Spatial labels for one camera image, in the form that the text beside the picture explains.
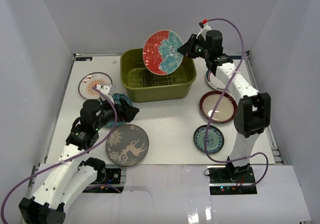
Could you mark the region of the dark red rimmed plate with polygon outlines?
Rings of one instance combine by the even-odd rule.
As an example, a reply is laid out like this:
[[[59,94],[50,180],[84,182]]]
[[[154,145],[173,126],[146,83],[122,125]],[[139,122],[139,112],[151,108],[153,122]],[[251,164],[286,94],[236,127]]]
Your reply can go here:
[[[210,91],[201,97],[199,101],[200,111],[207,119],[211,117],[212,111],[216,106],[221,93],[221,91]],[[235,117],[236,109],[237,104],[234,98],[225,93],[215,110],[215,114],[212,117],[212,122],[217,124],[225,124],[232,121]]]

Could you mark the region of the small blue patterned plate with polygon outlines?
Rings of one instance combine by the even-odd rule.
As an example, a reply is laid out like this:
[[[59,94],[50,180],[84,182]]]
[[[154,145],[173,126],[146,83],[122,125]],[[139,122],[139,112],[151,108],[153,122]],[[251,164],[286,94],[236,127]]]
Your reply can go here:
[[[206,135],[206,125],[198,127],[193,134],[193,142],[195,146],[202,152],[205,152],[205,142],[207,152],[209,154],[215,154],[222,150],[225,139],[223,133],[216,127],[210,126],[208,134]]]

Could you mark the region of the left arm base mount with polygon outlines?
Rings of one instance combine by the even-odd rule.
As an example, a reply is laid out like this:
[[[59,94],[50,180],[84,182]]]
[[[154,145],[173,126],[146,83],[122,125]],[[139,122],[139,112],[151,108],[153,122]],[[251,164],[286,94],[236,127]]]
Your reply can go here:
[[[83,193],[122,193],[123,187],[122,170],[120,168],[106,168]]]

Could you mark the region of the left blue table label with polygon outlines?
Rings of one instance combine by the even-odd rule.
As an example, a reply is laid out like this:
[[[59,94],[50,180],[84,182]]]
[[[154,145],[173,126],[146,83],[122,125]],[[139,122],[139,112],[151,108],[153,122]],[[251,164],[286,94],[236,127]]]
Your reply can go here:
[[[75,61],[92,61],[92,57],[76,57]]]

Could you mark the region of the teal scalloped plate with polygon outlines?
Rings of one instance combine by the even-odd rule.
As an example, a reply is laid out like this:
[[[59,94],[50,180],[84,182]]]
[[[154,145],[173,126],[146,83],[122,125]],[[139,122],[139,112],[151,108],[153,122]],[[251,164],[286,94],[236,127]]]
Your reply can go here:
[[[114,100],[115,108],[116,108],[117,110],[119,110],[120,107],[121,107],[121,104],[120,104],[120,98],[121,98],[121,97],[126,98],[127,101],[130,102],[130,104],[133,106],[133,102],[131,101],[131,99],[130,99],[127,95],[121,94],[121,93],[114,93],[114,94],[112,95],[112,98],[113,98],[113,100]],[[106,127],[106,128],[112,128],[113,125],[114,125],[114,122],[115,122],[114,120],[110,121],[109,123],[107,123],[107,124],[105,125],[105,127]]]

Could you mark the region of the right blue table label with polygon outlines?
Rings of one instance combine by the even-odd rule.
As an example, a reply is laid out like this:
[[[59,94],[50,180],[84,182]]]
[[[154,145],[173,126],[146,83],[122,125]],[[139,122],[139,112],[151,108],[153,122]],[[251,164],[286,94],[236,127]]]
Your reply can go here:
[[[230,56],[233,60],[240,60],[242,57],[241,56]]]

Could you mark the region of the white plate striped rim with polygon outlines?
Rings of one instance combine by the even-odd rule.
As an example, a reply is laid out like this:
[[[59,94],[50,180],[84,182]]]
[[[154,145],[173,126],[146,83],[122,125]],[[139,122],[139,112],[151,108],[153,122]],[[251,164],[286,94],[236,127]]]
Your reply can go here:
[[[223,91],[226,87],[225,84],[216,76],[214,76],[214,74],[210,70],[207,70],[205,74],[205,80],[210,87],[217,91]]]

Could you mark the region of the blue table label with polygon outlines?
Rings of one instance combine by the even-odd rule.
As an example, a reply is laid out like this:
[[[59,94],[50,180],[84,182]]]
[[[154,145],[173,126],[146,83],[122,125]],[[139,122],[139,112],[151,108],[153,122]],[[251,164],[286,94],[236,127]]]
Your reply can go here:
[[[76,57],[75,61],[92,61],[92,57]]]
[[[230,56],[233,60],[240,60],[242,57],[241,56]]]

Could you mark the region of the grey deer plate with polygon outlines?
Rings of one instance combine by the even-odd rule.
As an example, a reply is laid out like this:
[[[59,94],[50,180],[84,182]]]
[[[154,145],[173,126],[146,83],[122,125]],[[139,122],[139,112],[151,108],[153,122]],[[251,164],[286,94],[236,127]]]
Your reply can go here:
[[[126,124],[117,127],[106,141],[106,153],[116,165],[129,167],[141,162],[148,153],[149,138],[139,126]]]

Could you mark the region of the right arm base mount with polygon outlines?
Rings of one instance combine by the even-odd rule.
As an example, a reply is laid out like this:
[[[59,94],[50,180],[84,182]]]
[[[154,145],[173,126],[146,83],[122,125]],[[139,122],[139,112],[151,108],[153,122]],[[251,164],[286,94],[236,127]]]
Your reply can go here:
[[[230,177],[224,166],[210,166],[204,171],[208,177],[210,195],[253,195],[257,188],[252,167],[238,177]]]

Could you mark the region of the green plastic bin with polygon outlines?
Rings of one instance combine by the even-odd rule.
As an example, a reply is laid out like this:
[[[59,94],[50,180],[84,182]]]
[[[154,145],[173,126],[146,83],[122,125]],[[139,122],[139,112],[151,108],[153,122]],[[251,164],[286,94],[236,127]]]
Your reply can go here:
[[[184,57],[177,70],[160,76],[145,67],[142,57],[142,49],[133,49],[124,52],[120,58],[121,83],[132,101],[142,103],[187,96],[197,76],[192,59]]]

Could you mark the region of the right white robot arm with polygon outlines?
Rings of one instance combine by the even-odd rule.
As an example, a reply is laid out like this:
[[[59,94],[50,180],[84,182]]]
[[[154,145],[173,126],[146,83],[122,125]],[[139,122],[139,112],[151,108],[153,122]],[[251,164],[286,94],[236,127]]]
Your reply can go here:
[[[227,157],[226,178],[238,183],[250,168],[253,147],[270,124],[271,97],[252,87],[238,72],[232,58],[223,53],[223,36],[220,31],[209,30],[205,36],[192,34],[178,52],[191,59],[202,58],[207,68],[221,80],[237,101],[234,127],[237,131],[234,147]]]

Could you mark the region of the orange sunburst plate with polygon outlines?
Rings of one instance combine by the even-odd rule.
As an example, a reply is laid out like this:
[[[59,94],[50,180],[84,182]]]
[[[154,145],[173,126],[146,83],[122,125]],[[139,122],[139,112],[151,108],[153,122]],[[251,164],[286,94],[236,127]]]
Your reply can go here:
[[[85,99],[98,99],[99,94],[93,89],[96,85],[112,84],[113,81],[109,75],[103,72],[93,72],[84,76],[79,85],[78,93]]]

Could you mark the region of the red and teal plate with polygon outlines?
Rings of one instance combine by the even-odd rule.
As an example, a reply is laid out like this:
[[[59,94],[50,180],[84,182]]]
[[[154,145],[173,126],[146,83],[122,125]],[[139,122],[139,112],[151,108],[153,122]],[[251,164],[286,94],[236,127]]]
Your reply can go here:
[[[142,49],[144,65],[155,75],[173,73],[183,60],[183,55],[178,52],[182,44],[180,36],[173,31],[160,30],[153,33]]]

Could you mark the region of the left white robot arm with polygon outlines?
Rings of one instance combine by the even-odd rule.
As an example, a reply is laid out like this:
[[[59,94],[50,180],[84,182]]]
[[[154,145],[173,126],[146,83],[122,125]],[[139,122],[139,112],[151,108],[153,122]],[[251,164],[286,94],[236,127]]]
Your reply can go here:
[[[139,111],[124,98],[119,104],[108,97],[103,102],[86,100],[80,116],[73,122],[58,162],[38,190],[19,203],[25,223],[63,223],[67,208],[85,188],[105,179],[105,162],[88,157],[99,138],[99,130],[111,121],[131,122]]]

